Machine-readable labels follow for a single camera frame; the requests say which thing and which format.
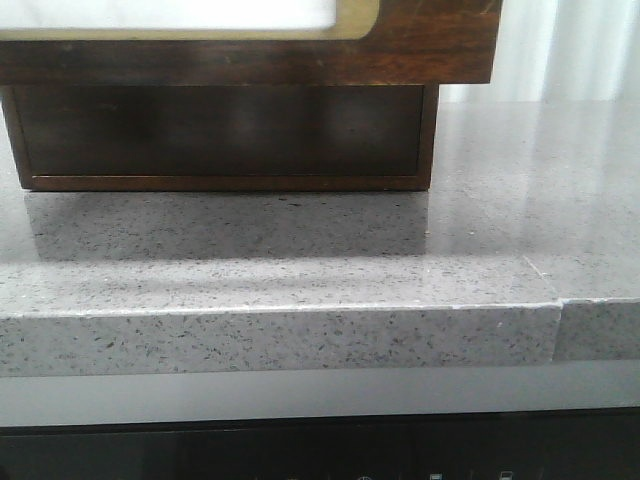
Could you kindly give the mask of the white drawer handle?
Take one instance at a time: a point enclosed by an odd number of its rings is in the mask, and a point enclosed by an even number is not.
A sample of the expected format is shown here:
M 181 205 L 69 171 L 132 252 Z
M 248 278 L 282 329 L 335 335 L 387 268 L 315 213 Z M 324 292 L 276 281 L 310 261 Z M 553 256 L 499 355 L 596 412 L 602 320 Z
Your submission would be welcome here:
M 3 29 L 323 29 L 335 1 L 3 1 Z

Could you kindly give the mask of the wooden drawer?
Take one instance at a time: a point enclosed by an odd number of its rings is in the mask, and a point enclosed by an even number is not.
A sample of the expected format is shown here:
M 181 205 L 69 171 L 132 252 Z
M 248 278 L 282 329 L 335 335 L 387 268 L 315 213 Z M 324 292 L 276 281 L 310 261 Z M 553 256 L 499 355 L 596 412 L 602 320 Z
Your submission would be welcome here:
M 426 85 L 490 80 L 498 1 L 378 1 L 357 40 L 1 39 L 5 85 Z
M 422 89 L 24 86 L 37 174 L 404 175 Z

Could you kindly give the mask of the dark wooden drawer cabinet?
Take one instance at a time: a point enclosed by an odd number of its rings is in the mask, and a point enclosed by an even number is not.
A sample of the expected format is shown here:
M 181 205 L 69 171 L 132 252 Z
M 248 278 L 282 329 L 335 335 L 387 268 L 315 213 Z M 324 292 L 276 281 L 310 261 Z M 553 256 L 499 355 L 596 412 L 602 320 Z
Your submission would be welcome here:
M 15 91 L 1 90 L 2 108 L 10 145 L 23 188 L 32 191 L 424 191 L 431 181 L 438 91 L 422 89 L 419 150 L 413 173 L 404 175 L 52 175 L 34 172 L 23 132 Z M 263 86 L 159 86 L 159 87 L 263 87 Z

